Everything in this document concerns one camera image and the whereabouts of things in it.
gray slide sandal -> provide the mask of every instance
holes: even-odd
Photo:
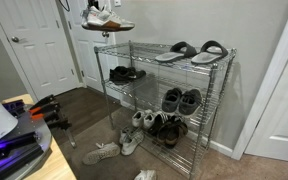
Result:
[[[190,58],[197,54],[194,47],[182,41],[171,47],[170,52],[155,57],[161,63],[174,62],[183,58]]]
[[[210,52],[207,50],[210,47],[218,47],[221,52]],[[208,41],[202,46],[201,52],[192,58],[191,62],[195,65],[210,64],[224,58],[227,54],[227,50],[218,42]]]

chrome wire shelving unit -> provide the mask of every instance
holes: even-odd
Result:
[[[229,78],[229,72],[233,59],[236,55],[236,49],[228,49],[229,54],[213,64],[196,66],[191,64],[191,59],[186,58],[172,63],[159,63],[155,57],[169,52],[170,45],[147,44],[129,42],[104,47],[95,47],[94,51],[97,58],[98,68],[100,71],[103,91],[108,102],[106,88],[113,89],[133,101],[133,106],[137,110],[139,105],[150,108],[154,111],[161,110],[161,103],[164,94],[174,87],[181,88],[182,91],[197,88],[203,96],[202,106],[190,117],[186,117],[185,123],[188,125],[189,133],[182,138],[174,149],[167,149],[157,143],[154,137],[146,134],[145,140],[140,144],[144,149],[159,157],[162,161],[178,170],[188,179],[196,179],[198,165],[207,152],[216,120],[218,118],[218,109],[224,96],[225,85]],[[104,79],[99,53],[128,59],[130,66],[134,67],[135,63],[149,64],[150,66],[164,67],[171,72],[177,70],[184,76],[203,77],[204,82],[194,84],[187,81],[181,81],[172,78],[172,76],[160,76],[157,73],[147,73],[145,77],[125,85],[115,85],[109,79]],[[107,103],[109,119],[112,128],[115,128],[109,104]]]

door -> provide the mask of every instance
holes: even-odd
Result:
[[[0,0],[0,23],[38,99],[77,86],[72,56],[54,3]]]
[[[245,153],[288,161],[288,63]]]
[[[114,33],[110,33],[110,36],[107,38],[103,37],[100,31],[89,31],[82,28],[81,11],[87,7],[87,1],[69,0],[71,11],[65,13],[84,82],[86,86],[103,92],[94,47],[115,44]],[[99,0],[99,7],[102,7],[104,4],[110,7],[110,1]],[[109,70],[117,66],[117,58],[103,54],[99,54],[99,56],[104,79],[107,79],[109,77]],[[107,89],[107,91],[109,95],[117,99],[119,98],[116,92],[110,89]]]

black shoe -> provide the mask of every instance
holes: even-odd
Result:
[[[166,113],[175,112],[180,102],[181,96],[182,91],[179,88],[168,90],[163,97],[162,110]]]
[[[202,96],[199,90],[186,91],[178,105],[179,112],[184,116],[192,115],[202,105]]]
[[[110,69],[110,81],[116,85],[127,84],[145,75],[145,71],[136,71],[134,67],[117,66],[114,70]]]

